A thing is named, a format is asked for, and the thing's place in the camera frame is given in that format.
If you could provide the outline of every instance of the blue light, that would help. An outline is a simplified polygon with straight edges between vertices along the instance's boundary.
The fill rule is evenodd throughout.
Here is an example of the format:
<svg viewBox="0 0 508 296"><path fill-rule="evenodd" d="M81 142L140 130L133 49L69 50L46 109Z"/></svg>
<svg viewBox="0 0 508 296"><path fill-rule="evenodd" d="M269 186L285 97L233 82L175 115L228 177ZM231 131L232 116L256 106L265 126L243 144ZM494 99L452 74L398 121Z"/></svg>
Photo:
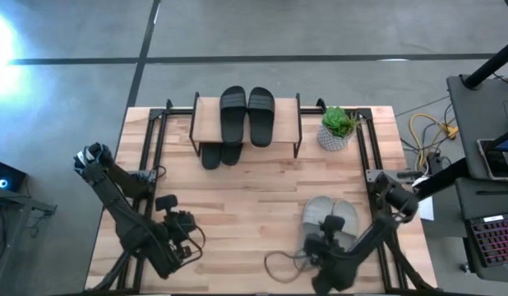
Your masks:
<svg viewBox="0 0 508 296"><path fill-rule="evenodd" d="M0 188L5 188L5 187L7 187L7 180L0 179Z"/></svg>

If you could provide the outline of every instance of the green plant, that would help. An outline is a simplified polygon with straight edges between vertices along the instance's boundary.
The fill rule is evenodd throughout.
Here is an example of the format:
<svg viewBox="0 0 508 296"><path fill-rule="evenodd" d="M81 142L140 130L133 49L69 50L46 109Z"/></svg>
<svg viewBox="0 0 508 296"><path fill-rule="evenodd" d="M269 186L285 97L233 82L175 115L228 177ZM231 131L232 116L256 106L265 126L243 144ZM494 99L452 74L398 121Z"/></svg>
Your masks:
<svg viewBox="0 0 508 296"><path fill-rule="evenodd" d="M344 137L354 131L358 120L354 116L347 115L345 110L340 107L329 107L323 115L321 123L329 128L333 136Z"/></svg>

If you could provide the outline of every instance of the concrete floor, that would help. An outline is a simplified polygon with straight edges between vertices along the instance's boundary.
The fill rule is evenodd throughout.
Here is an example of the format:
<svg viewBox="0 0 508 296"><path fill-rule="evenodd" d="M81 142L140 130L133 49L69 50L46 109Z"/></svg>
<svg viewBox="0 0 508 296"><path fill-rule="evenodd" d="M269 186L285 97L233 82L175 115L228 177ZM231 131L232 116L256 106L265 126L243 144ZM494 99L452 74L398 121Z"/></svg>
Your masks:
<svg viewBox="0 0 508 296"><path fill-rule="evenodd" d="M0 63L7 58L139 56L152 0L0 0ZM508 43L502 0L164 0L149 57L495 53ZM193 94L228 86L299 92L303 104L392 105L400 114L447 95L446 78L483 60L280 62L147 65L137 106L192 105ZM85 283L101 205L72 170L72 156L102 141L116 149L135 65L0 66L0 160L30 175L30 192L58 204L40 235L23 238L11 261L7 295L78 292ZM508 65L499 71L508 75ZM403 113L442 118L448 99ZM415 124L418 134L426 125ZM441 146L452 161L460 140ZM406 152L409 166L414 155ZM508 295L508 284L465 275L457 238L427 234L439 287Z"/></svg>

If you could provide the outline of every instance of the wooden shelf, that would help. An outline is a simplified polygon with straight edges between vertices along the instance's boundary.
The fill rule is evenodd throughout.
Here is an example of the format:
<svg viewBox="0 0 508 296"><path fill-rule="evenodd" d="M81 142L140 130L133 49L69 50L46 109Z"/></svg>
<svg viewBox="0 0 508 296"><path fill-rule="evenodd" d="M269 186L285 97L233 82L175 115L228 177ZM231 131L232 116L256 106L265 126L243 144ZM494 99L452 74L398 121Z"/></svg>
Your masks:
<svg viewBox="0 0 508 296"><path fill-rule="evenodd" d="M222 142L219 120L219 98L196 96L192 139L197 142ZM298 143L300 141L298 98L275 98L273 143ZM250 142L251 128L248 114L243 124L243 143Z"/></svg>

